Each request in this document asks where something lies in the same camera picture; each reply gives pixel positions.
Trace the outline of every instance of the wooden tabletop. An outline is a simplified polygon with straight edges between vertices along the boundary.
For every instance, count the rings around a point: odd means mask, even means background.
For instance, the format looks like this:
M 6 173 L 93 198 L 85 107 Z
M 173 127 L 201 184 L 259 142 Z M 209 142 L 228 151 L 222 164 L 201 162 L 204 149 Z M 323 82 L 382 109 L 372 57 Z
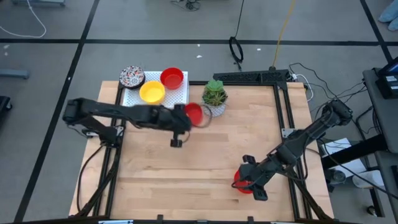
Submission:
M 117 86 L 117 82 L 103 82 L 98 101 L 114 103 Z M 295 126 L 305 128 L 312 120 L 303 85 L 288 83 L 288 87 Z M 182 148 L 169 146 L 170 132 L 127 125 L 111 218 L 154 220 L 163 214 L 165 220 L 245 221 L 248 216 L 253 216 L 255 221 L 294 220 L 286 177 L 276 174 L 266 184 L 269 198 L 266 202 L 255 201 L 251 194 L 231 188 L 244 154 L 260 161 L 281 142 L 272 87 L 226 86 L 225 90 L 229 98 L 224 114 L 214 118 L 208 128 L 194 128 Z M 202 93 L 203 86 L 190 86 L 190 101 L 201 102 Z M 280 97 L 284 109 L 282 92 Z M 285 109 L 284 118 L 288 127 Z M 110 123 L 110 119 L 98 119 L 104 124 Z M 98 138 L 88 140 L 82 162 L 98 146 Z M 316 143 L 309 148 L 317 150 Z M 85 169 L 81 206 L 98 186 L 103 154 L 104 150 Z M 308 151 L 307 164 L 307 189 L 332 217 L 319 155 Z M 102 205 L 107 195 L 106 190 Z M 299 207 L 304 217 L 301 203 Z M 76 212 L 75 193 L 70 214 Z

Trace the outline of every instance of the red bowl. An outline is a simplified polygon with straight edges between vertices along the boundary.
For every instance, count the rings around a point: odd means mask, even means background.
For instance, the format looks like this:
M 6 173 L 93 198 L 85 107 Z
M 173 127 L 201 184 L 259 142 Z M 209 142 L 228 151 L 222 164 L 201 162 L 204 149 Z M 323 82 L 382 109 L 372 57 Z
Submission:
M 246 181 L 246 180 L 244 180 L 244 181 L 238 181 L 238 180 L 240 180 L 240 179 L 241 179 L 241 177 L 239 176 L 239 171 L 236 171 L 235 176 L 234 176 L 234 181 L 237 181 L 237 182 L 235 183 L 235 186 L 237 186 L 237 187 L 244 187 L 244 186 L 247 186 L 247 185 L 249 185 L 249 184 L 252 183 L 252 182 Z M 240 192 L 242 192 L 242 193 L 244 193 L 244 194 L 251 194 L 251 193 L 253 193 L 252 190 L 244 190 L 244 189 L 241 189 L 241 188 L 238 188 L 237 190 L 240 191 Z
M 197 103 L 189 103 L 185 105 L 185 113 L 191 119 L 193 125 L 199 126 L 203 120 L 203 111 Z
M 169 90 L 176 90 L 182 85 L 184 75 L 178 68 L 168 68 L 160 74 L 160 82 Z

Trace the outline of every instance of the white cable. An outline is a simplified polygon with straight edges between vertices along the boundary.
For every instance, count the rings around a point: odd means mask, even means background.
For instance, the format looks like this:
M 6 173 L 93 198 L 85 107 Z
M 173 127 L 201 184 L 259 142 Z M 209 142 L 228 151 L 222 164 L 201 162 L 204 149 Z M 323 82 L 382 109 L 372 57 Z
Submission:
M 310 83 L 309 83 L 309 81 L 307 80 L 307 78 L 305 78 L 305 76 L 303 76 L 303 75 L 301 75 L 301 74 L 294 74 L 296 77 L 303 77 L 304 79 L 305 79 L 305 81 L 307 82 L 307 85 L 308 85 L 308 87 L 309 87 L 309 89 L 310 89 L 310 91 L 311 91 L 311 97 L 307 100 L 307 102 L 308 101 L 310 101 L 310 100 L 312 100 L 312 98 L 313 98 L 313 91 L 312 91 L 312 88 L 311 88 L 311 85 L 310 85 Z
M 2 29 L 4 32 L 6 32 L 6 33 L 8 33 L 8 34 L 11 34 L 11 35 L 14 35 L 14 36 L 17 36 L 17 37 L 41 38 L 41 37 L 43 37 L 43 36 L 45 35 L 45 33 L 47 32 L 47 29 L 45 28 L 45 26 L 44 26 L 44 24 L 42 23 L 42 21 L 36 16 L 36 13 L 33 11 L 32 6 L 30 6 L 29 0 L 26 0 L 26 1 L 27 1 L 27 4 L 28 4 L 29 9 L 30 9 L 30 11 L 32 12 L 33 16 L 36 17 L 37 21 L 38 21 L 38 22 L 42 25 L 42 27 L 44 28 L 44 33 L 43 33 L 42 35 L 40 35 L 40 36 L 19 35 L 19 34 L 15 34 L 15 33 L 13 33 L 13 32 L 9 32 L 9 31 L 7 31 L 5 28 L 3 28 L 3 27 L 1 27 L 1 26 L 0 26 L 0 29 Z

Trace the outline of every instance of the white perforated tray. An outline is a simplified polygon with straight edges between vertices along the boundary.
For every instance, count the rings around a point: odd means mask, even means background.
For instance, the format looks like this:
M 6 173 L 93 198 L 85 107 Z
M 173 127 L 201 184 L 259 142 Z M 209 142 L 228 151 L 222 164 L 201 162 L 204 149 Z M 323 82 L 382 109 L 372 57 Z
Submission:
M 160 74 L 162 72 L 144 72 L 145 82 L 149 81 L 159 81 Z M 176 90 L 168 90 L 166 88 L 166 95 L 162 105 L 167 108 L 173 108 L 176 103 L 187 104 L 189 101 L 189 85 L 188 85 L 188 72 L 182 72 L 184 79 L 180 88 Z M 134 105 L 144 105 L 146 104 L 141 97 L 139 97 L 139 88 L 136 90 L 125 89 L 123 106 L 134 106 Z

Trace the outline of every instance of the plant pot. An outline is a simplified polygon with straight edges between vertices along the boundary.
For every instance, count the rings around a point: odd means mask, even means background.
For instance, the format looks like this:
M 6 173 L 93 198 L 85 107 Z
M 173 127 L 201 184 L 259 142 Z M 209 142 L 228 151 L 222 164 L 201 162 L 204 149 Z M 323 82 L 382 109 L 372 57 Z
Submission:
M 210 106 L 210 105 L 206 104 L 205 101 L 204 101 L 203 99 L 201 99 L 201 100 L 202 100 L 203 104 L 206 105 L 206 106 L 208 107 L 208 109 L 210 109 L 210 111 L 211 111 L 211 116 L 212 116 L 212 117 L 217 117 L 217 116 L 219 116 L 219 115 L 221 115 L 221 114 L 224 113 L 225 108 L 226 108 L 225 102 L 224 102 L 222 105 L 219 105 L 219 106 Z M 210 116 L 210 112 L 209 112 L 208 109 L 207 109 L 207 108 L 204 108 L 204 109 L 203 109 L 203 112 L 204 112 L 207 116 Z

